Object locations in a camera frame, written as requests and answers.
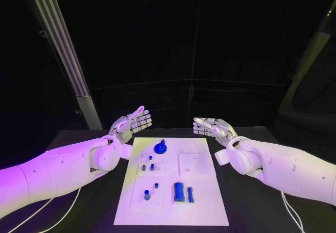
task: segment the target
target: blue knob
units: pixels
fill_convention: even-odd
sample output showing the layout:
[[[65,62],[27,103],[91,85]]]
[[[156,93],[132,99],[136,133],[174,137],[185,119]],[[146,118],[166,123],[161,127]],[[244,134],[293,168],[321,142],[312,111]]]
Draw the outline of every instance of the blue knob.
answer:
[[[151,194],[149,194],[149,190],[145,191],[145,200],[151,199]]]
[[[165,140],[162,140],[162,143],[156,144],[155,151],[158,154],[164,154],[168,150],[168,146],[165,145]]]

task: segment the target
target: table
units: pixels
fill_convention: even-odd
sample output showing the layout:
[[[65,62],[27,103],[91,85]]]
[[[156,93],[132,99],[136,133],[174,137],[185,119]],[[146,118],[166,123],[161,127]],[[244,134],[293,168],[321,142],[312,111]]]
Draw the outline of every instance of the table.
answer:
[[[254,140],[277,143],[263,126],[237,127],[239,135]],[[60,146],[107,135],[109,131],[61,131],[48,150]],[[146,129],[138,137],[201,137],[192,129]],[[214,138],[208,137],[211,154],[223,149]],[[115,217],[127,169],[127,160],[113,171],[83,187],[74,208],[51,232],[96,233],[299,233],[301,230],[288,213],[280,191],[257,179],[240,175],[231,165],[220,166],[214,157],[218,184],[230,219],[230,226],[115,226]],[[64,216],[77,191],[52,200],[40,214],[15,231],[38,232],[48,229]],[[288,195],[289,203],[298,211],[306,233],[336,232],[336,211],[319,201]],[[41,208],[47,201],[31,204],[0,220],[0,232],[8,232]]]

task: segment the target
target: white platform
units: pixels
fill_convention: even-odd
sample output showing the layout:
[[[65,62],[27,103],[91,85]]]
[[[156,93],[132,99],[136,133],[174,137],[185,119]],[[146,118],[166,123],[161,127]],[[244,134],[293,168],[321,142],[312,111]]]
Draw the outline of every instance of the white platform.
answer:
[[[168,151],[158,154],[155,145],[162,139]],[[207,139],[136,138],[133,146],[115,225],[228,226]],[[185,202],[175,202],[177,182],[185,185]],[[189,203],[188,187],[192,187],[194,203]]]

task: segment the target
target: white cable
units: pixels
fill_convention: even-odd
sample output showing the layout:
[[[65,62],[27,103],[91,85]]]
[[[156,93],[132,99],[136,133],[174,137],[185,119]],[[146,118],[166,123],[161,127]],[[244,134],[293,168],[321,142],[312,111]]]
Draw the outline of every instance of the white cable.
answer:
[[[9,231],[9,233],[12,233],[31,219],[32,217],[40,213],[40,211],[45,208],[45,206],[50,204],[50,202],[41,207],[41,209],[31,215],[31,217],[12,229],[12,231]]]
[[[41,209],[31,215],[31,217],[12,229],[12,231],[9,231],[9,233],[12,233],[12,232],[31,220],[31,218],[41,212],[41,210],[42,210],[42,209],[47,207],[47,205],[51,203],[52,199],[51,199],[51,200],[48,201],[48,203],[41,207]],[[45,231],[42,231],[42,232],[40,232],[40,233],[48,232],[48,231],[60,224],[60,222],[64,220],[67,214],[70,213],[70,211],[71,211],[71,209],[73,209],[73,207],[74,207],[76,200],[74,200],[74,202],[73,202],[73,205],[71,205],[71,207],[70,207],[70,209],[68,209],[68,211],[67,211],[64,217],[63,217],[61,220],[57,222],[57,224],[55,224],[50,229],[47,229]]]
[[[288,202],[285,192],[282,192],[282,197],[283,197],[283,201],[285,201],[285,205],[286,205],[286,209],[288,209],[288,211],[289,211],[289,214],[290,214],[290,216],[292,216],[292,218],[293,218],[293,220],[295,220],[295,222],[296,222],[298,227],[299,227],[299,228],[301,228],[301,230],[302,230],[302,233],[305,233],[302,218],[301,218],[301,216],[299,216],[298,212],[295,211],[293,207],[290,206],[290,204],[289,204],[289,202]],[[292,212],[290,212],[290,210],[289,210],[289,207],[288,207],[288,206],[292,208],[293,212],[296,213],[296,216],[298,216],[298,218],[299,218],[301,224],[298,223],[296,218],[295,218],[295,216],[293,216],[293,214],[292,214]]]
[[[80,191],[81,191],[81,188],[78,189],[78,193],[77,193],[77,196],[76,196],[76,200],[77,200],[77,198],[78,198]],[[70,211],[71,211],[71,209],[73,209],[73,207],[74,207],[76,200],[74,200],[73,205],[71,205],[71,207],[70,207],[70,209],[68,209],[68,212],[65,213],[65,215],[64,215],[64,217],[60,219],[60,221],[55,223],[55,225],[54,225],[51,228],[48,228],[47,230],[44,230],[42,232],[40,232],[40,233],[48,232],[48,231],[61,223],[61,221],[64,220],[67,214],[70,213]]]

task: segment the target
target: white robotic arm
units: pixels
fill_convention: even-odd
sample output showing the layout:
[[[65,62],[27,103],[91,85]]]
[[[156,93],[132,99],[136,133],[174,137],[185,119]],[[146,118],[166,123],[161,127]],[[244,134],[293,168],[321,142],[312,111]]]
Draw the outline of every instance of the white robotic arm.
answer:
[[[113,124],[103,138],[47,151],[27,163],[0,170],[0,218],[28,204],[76,191],[130,159],[133,133],[152,125],[142,106]]]
[[[221,165],[257,178],[285,193],[336,206],[336,165],[292,147],[237,135],[221,119],[195,118],[194,132],[215,136],[227,147],[215,153]]]

